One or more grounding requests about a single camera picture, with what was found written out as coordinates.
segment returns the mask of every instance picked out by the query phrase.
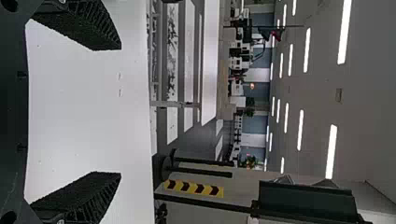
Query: hazard stripe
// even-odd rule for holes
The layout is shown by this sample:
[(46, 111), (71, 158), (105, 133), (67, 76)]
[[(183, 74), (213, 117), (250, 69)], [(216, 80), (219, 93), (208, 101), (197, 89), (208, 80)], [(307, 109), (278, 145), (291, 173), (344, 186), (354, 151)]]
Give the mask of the hazard stripe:
[(166, 180), (163, 186), (167, 190), (196, 194), (208, 197), (224, 198), (224, 188), (185, 182), (180, 180)]

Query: ceiling light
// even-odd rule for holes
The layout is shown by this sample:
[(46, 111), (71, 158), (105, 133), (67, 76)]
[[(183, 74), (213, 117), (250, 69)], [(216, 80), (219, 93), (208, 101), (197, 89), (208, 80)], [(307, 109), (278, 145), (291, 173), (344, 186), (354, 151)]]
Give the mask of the ceiling light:
[(280, 173), (283, 174), (285, 172), (285, 158), (282, 157), (282, 160), (280, 162)]
[(271, 71), (270, 71), (270, 80), (272, 81), (273, 78), (273, 73), (274, 73), (274, 63), (271, 63)]
[(273, 135), (272, 135), (272, 133), (270, 133), (270, 146), (269, 146), (270, 152), (272, 151), (272, 137), (273, 137)]
[(293, 0), (293, 16), (296, 15), (297, 0)]
[(265, 134), (266, 136), (266, 142), (268, 142), (268, 136), (269, 136), (269, 133), (270, 133), (270, 126), (269, 125), (267, 125), (267, 133)]
[(294, 46), (290, 44), (290, 54), (289, 54), (289, 77), (291, 77), (291, 68), (293, 65), (293, 49)]
[(326, 179), (332, 179), (332, 170), (334, 168), (335, 146), (337, 143), (337, 132), (338, 132), (337, 126), (332, 125), (330, 128), (330, 136), (329, 136), (329, 150), (327, 154), (327, 164), (326, 164)]
[(338, 64), (345, 63), (347, 59), (347, 38), (349, 34), (351, 9), (352, 0), (344, 0), (343, 19), (341, 21), (340, 46), (338, 50)]
[(283, 76), (283, 53), (280, 54), (279, 78)]
[(280, 99), (277, 99), (276, 123), (279, 123), (279, 115), (280, 115)]
[(288, 16), (288, 4), (283, 6), (283, 26), (286, 26), (286, 18)]
[(297, 150), (301, 151), (301, 141), (303, 138), (303, 126), (304, 126), (304, 111), (300, 110), (300, 121), (298, 124), (298, 137), (297, 137)]
[(311, 44), (311, 28), (308, 28), (306, 30), (306, 37), (305, 37), (304, 73), (308, 72), (310, 44)]
[(274, 114), (275, 114), (275, 96), (273, 96), (273, 102), (272, 102), (272, 104), (273, 104), (273, 106), (272, 106), (272, 111), (271, 111), (271, 113), (272, 113), (272, 117), (273, 117)]
[(288, 122), (289, 122), (289, 103), (286, 103), (285, 107), (285, 133), (288, 132)]

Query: white wall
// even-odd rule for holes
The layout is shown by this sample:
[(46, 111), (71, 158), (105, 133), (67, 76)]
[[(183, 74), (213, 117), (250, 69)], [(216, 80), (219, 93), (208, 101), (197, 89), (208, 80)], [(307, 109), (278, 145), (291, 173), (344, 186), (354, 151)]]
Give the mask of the white wall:
[(101, 223), (154, 223), (146, 2), (105, 5), (122, 50), (92, 52), (35, 21), (26, 25), (30, 135), (25, 198), (33, 202), (92, 171), (121, 172)]
[[(276, 7), (276, 18), (282, 20), (284, 0)], [(289, 61), (289, 44), (294, 44), (292, 77), (278, 77), (272, 82), (271, 94), (290, 102), (289, 131), (282, 133), (283, 120), (274, 132), (271, 167), (278, 167), (286, 158), (286, 171), (301, 175), (324, 176), (330, 126), (338, 126), (333, 177), (336, 179), (369, 180), (376, 188), (396, 202), (396, 151), (393, 130), (396, 125), (396, 94), (391, 60), (396, 46), (396, 32), (389, 23), (396, 15), (387, 8), (396, 7), (391, 0), (353, 1), (346, 64), (337, 65), (343, 1), (298, 1), (296, 17), (288, 7), (288, 20), (305, 28), (286, 32), (274, 55), (274, 74), (279, 71), (279, 54)], [(308, 73), (303, 74), (304, 42), (307, 27), (312, 28)], [(383, 31), (379, 36), (367, 35), (366, 27)], [(287, 72), (288, 63), (284, 63)], [(335, 102), (336, 88), (343, 88), (343, 102)], [(297, 152), (299, 110), (305, 110), (302, 151)]]

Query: white ceiling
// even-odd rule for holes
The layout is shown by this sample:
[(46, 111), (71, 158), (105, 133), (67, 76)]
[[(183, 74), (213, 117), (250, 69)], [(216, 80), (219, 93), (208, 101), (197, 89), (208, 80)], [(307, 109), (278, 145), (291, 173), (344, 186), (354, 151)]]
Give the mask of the white ceiling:
[[(291, 16), (292, 0), (276, 1), (276, 20), (283, 18), (288, 4), (287, 24), (305, 28), (289, 29), (274, 50), (274, 80), (271, 97), (282, 102), (279, 124), (270, 118), (274, 133), (273, 150), (268, 153), (268, 169), (280, 170), (285, 157), (285, 173), (325, 176), (329, 132), (338, 126), (333, 178), (368, 180), (396, 202), (396, 150), (392, 126), (396, 125), (396, 31), (392, 22), (396, 7), (392, 0), (354, 0), (351, 12), (346, 63), (337, 64), (343, 0), (297, 0), (296, 16)], [(312, 28), (307, 74), (303, 73), (306, 28)], [(291, 77), (289, 45), (294, 44)], [(279, 79), (280, 53), (284, 53), (283, 78)], [(335, 101), (337, 88), (343, 101)], [(285, 103), (290, 104), (289, 131), (284, 134)], [(304, 109), (301, 152), (297, 151), (299, 111)]]

